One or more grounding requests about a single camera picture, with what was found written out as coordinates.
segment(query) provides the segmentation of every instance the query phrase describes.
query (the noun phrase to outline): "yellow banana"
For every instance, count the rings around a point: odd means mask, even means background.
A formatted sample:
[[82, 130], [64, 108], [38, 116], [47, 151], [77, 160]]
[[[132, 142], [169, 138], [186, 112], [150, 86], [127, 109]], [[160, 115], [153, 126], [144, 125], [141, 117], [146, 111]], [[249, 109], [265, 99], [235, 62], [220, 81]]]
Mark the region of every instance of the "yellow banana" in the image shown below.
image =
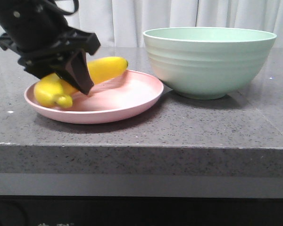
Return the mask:
[[[128, 61], [122, 57], [108, 56], [90, 61], [87, 66], [91, 80], [96, 85], [122, 75], [128, 67]], [[41, 106], [68, 108], [73, 104], [71, 95], [77, 91], [57, 74], [52, 73], [36, 83], [33, 94]]]

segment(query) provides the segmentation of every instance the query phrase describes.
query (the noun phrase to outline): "curtain fold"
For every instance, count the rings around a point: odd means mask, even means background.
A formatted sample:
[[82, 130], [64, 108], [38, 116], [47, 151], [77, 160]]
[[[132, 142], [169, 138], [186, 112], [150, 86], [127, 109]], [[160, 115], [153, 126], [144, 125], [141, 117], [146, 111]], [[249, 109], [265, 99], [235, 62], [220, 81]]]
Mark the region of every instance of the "curtain fold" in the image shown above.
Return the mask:
[[[73, 9], [72, 0], [57, 4]], [[96, 32], [108, 47], [143, 47], [143, 31], [179, 26], [274, 32], [275, 47], [283, 47], [283, 0], [80, 0], [79, 12], [67, 20], [70, 26]]]

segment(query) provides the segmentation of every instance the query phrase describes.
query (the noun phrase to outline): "mint green bowl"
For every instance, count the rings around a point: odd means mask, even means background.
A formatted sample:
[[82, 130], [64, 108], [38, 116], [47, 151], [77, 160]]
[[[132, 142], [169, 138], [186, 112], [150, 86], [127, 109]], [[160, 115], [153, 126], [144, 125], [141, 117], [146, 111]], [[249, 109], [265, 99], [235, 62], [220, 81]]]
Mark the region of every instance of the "mint green bowl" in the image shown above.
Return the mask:
[[179, 95], [217, 99], [261, 70], [276, 35], [219, 27], [174, 27], [143, 33], [157, 77]]

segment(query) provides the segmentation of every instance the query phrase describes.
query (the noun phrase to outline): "pink plate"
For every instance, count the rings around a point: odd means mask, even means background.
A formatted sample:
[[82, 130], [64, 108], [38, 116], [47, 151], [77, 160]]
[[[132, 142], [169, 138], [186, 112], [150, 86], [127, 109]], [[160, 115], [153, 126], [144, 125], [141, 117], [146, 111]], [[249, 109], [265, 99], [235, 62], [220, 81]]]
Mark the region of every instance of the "pink plate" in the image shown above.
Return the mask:
[[164, 86], [149, 74], [127, 70], [123, 75], [95, 85], [88, 96], [78, 92], [73, 95], [71, 108], [46, 108], [40, 106], [30, 86], [25, 100], [41, 115], [53, 120], [75, 124], [98, 124], [119, 121], [136, 116], [159, 99]]

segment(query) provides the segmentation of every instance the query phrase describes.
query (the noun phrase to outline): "granite countertop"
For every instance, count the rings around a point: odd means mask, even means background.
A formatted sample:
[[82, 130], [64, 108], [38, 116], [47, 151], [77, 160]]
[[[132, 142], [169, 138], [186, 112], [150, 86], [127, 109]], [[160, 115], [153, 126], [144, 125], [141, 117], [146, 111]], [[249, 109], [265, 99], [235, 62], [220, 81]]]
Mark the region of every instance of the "granite countertop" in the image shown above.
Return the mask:
[[[153, 74], [143, 48], [100, 48]], [[133, 118], [97, 125], [47, 119], [24, 100], [37, 81], [0, 49], [0, 173], [151, 174], [283, 178], [283, 48], [250, 85], [209, 101], [165, 87]]]

